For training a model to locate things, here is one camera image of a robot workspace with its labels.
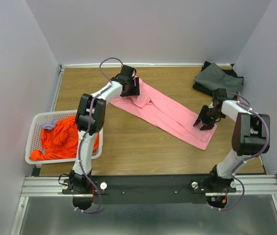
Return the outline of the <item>pink t shirt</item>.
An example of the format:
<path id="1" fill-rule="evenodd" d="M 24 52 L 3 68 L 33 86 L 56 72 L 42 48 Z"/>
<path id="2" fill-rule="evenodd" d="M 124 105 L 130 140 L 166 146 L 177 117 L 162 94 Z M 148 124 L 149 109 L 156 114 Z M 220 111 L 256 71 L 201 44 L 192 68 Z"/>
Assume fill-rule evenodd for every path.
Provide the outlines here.
<path id="1" fill-rule="evenodd" d="M 193 126 L 198 114 L 139 80 L 140 95 L 117 97 L 110 103 L 174 137 L 205 151 L 216 130 Z"/>

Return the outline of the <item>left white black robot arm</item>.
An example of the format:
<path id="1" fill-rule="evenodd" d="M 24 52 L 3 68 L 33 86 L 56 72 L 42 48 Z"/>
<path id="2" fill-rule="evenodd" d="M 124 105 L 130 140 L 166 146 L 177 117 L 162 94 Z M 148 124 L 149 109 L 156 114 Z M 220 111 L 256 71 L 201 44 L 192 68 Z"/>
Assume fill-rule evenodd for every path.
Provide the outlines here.
<path id="1" fill-rule="evenodd" d="M 69 174 L 69 184 L 79 193 L 86 193 L 91 183 L 91 160 L 97 134 L 103 128 L 106 106 L 117 97 L 140 94 L 136 69 L 123 65 L 119 74 L 93 94 L 83 94 L 76 113 L 78 147 L 75 164 Z"/>

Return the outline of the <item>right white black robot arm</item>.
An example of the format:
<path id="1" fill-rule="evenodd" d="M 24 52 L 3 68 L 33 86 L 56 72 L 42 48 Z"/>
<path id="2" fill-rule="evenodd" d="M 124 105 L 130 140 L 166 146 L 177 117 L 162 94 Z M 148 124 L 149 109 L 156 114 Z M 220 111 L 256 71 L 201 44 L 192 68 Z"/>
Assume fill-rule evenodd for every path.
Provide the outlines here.
<path id="1" fill-rule="evenodd" d="M 234 182 L 236 173 L 250 160 L 267 153 L 270 147 L 270 117 L 255 112 L 245 99 L 228 97 L 226 89 L 213 91 L 212 103 L 204 105 L 193 126 L 211 130 L 215 123 L 229 117 L 235 122 L 231 150 L 222 162 L 215 165 L 207 178 L 194 180 L 194 191 L 219 192 Z"/>

